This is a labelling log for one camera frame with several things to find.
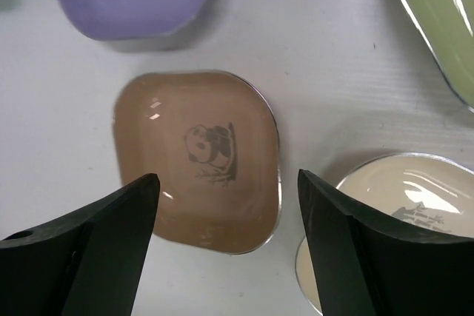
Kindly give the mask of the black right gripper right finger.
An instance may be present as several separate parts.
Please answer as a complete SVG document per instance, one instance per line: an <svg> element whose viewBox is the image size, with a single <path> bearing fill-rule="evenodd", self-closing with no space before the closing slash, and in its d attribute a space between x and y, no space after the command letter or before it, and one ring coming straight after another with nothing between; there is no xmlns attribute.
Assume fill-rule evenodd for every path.
<svg viewBox="0 0 474 316"><path fill-rule="evenodd" d="M471 315L473 239L400 221L298 173L324 315Z"/></svg>

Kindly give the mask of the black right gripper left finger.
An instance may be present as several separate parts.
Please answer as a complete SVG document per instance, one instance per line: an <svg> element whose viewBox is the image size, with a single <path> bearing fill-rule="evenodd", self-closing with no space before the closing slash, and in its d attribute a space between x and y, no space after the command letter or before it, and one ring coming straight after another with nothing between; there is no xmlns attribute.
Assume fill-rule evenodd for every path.
<svg viewBox="0 0 474 316"><path fill-rule="evenodd" d="M159 193L146 174L1 240L1 314L130 315Z"/></svg>

